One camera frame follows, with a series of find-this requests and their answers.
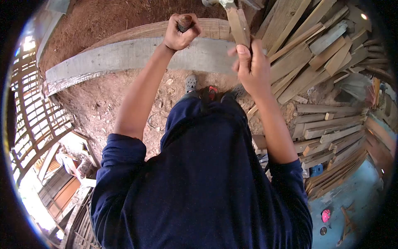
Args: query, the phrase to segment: wooden handle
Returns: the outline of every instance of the wooden handle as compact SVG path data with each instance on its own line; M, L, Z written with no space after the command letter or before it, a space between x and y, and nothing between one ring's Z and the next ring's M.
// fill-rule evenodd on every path
M250 30L242 9L238 9L235 4L227 4L225 7L229 26L236 44L245 45L250 49Z
M192 16L190 15L183 15L179 20L178 20L178 30L181 33L185 33L189 28L191 27L192 24Z

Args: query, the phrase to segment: hammer head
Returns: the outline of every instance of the hammer head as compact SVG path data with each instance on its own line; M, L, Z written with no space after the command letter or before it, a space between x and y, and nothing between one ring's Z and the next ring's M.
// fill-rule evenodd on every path
M203 5L206 7L221 4L225 8L226 4L233 2L234 0L202 0Z

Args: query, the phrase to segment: blue container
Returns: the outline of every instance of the blue container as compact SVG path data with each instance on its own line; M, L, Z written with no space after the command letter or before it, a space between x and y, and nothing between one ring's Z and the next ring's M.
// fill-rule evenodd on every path
M313 166L310 168L310 177L318 176L323 172L323 165L318 164L317 166Z

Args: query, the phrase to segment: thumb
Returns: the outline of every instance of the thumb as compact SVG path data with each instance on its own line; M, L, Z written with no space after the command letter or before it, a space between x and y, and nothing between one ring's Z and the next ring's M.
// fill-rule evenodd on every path
M250 72L250 64L252 56L249 49L245 45L237 45L236 51L239 57L239 73L248 74Z

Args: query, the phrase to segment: fist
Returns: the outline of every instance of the fist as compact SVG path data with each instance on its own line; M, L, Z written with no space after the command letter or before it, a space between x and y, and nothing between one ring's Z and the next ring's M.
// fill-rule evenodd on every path
M190 15L192 17L191 28L185 33L181 33L178 30L178 20L183 15L173 14L169 19L169 24L167 26L163 43L173 52L186 48L191 41L193 41L193 39L195 39L202 32L202 27L199 25L198 17L195 14L185 15Z

